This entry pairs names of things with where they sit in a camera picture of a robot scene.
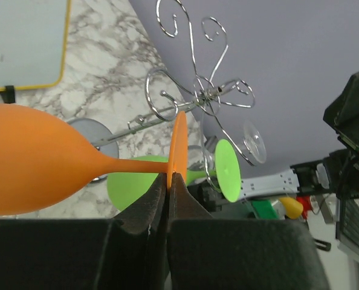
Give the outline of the orange wine glass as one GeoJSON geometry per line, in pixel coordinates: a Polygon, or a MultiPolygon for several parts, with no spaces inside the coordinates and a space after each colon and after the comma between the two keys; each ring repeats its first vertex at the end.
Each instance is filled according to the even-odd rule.
{"type": "Polygon", "coordinates": [[[114,172],[187,173],[187,120],[176,119],[165,163],[118,159],[98,151],[61,119],[34,108],[0,103],[0,216],[41,210],[114,172]]]}

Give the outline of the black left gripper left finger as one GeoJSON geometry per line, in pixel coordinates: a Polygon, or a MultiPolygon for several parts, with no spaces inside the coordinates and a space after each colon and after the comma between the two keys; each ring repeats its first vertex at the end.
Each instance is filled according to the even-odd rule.
{"type": "Polygon", "coordinates": [[[0,219],[0,289],[163,289],[166,175],[115,217],[0,219]]]}

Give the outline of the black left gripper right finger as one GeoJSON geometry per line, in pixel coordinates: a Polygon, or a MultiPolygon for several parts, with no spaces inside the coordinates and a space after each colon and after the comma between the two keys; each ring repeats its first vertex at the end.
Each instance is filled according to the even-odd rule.
{"type": "Polygon", "coordinates": [[[329,289],[297,221],[217,219],[172,177],[167,256],[173,289],[329,289]]]}

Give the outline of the green wine glass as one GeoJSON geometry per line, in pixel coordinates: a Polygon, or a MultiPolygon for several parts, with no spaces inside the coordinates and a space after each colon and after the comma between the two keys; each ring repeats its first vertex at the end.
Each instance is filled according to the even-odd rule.
{"type": "MultiPolygon", "coordinates": [[[[227,201],[237,201],[241,190],[241,172],[231,143],[225,139],[219,140],[213,153],[197,145],[190,145],[188,151],[191,159],[197,160],[201,168],[187,170],[186,185],[206,179],[221,190],[227,201]]],[[[107,192],[113,206],[120,211],[129,207],[149,190],[157,176],[156,173],[109,174],[107,192]]]]}

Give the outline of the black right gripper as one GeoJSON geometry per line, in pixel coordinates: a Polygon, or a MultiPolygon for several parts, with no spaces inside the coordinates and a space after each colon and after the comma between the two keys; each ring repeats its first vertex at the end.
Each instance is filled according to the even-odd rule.
{"type": "Polygon", "coordinates": [[[359,193],[359,72],[350,76],[342,93],[325,109],[323,121],[346,146],[327,157],[330,189],[359,193]]]}

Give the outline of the clear wine glass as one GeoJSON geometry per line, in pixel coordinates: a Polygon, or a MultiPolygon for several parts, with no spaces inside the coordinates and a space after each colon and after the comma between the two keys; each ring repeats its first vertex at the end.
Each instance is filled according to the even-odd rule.
{"type": "MultiPolygon", "coordinates": [[[[210,171],[215,170],[215,158],[217,157],[216,147],[219,141],[217,136],[204,135],[204,121],[200,121],[200,136],[201,140],[204,140],[203,146],[201,143],[197,145],[190,145],[188,169],[199,171],[204,170],[204,157],[203,151],[205,151],[207,167],[210,171]]],[[[264,141],[256,129],[256,127],[250,121],[246,120],[243,123],[243,135],[242,141],[235,141],[237,147],[241,152],[255,165],[263,164],[267,160],[267,151],[264,141]]]]}

